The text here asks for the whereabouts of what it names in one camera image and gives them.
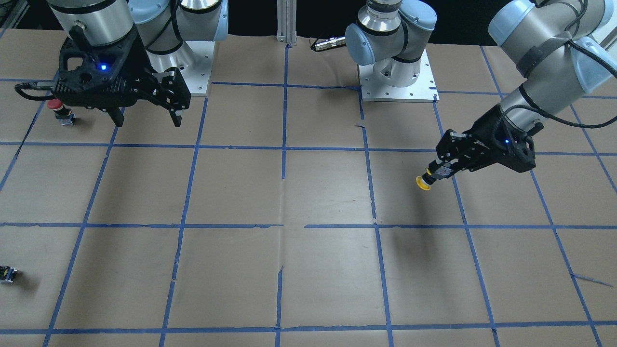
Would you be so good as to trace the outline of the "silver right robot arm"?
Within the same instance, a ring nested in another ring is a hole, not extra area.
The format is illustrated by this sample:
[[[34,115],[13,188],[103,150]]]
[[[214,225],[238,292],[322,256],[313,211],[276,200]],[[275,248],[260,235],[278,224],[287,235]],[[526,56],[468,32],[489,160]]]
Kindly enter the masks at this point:
[[[64,106],[96,108],[121,127],[139,100],[168,110],[179,127],[204,95],[227,0],[50,0],[67,39],[59,75],[45,87]]]

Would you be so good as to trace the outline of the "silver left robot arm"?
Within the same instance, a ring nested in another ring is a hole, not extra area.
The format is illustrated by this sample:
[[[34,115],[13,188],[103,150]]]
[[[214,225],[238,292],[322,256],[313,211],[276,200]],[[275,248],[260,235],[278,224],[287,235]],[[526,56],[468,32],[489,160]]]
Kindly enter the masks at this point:
[[[525,78],[470,129],[447,130],[437,157],[416,182],[429,190],[460,171],[501,164],[516,172],[536,166],[533,136],[544,121],[616,76],[616,62],[590,34],[608,23],[610,0],[512,0],[495,14],[489,35]],[[420,0],[368,0],[345,31],[352,59],[372,65],[393,87],[414,83],[421,55],[436,28],[436,11]]]

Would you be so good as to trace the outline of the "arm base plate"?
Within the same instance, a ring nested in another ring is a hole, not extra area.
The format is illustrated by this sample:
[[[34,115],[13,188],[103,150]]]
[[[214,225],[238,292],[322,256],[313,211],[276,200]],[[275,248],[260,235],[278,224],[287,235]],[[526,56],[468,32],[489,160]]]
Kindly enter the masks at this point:
[[[440,99],[426,50],[419,61],[409,64],[388,58],[358,66],[358,75],[364,101],[434,103]]]
[[[207,96],[211,82],[217,43],[214,41],[187,41],[188,62],[182,70],[183,78],[192,96]]]

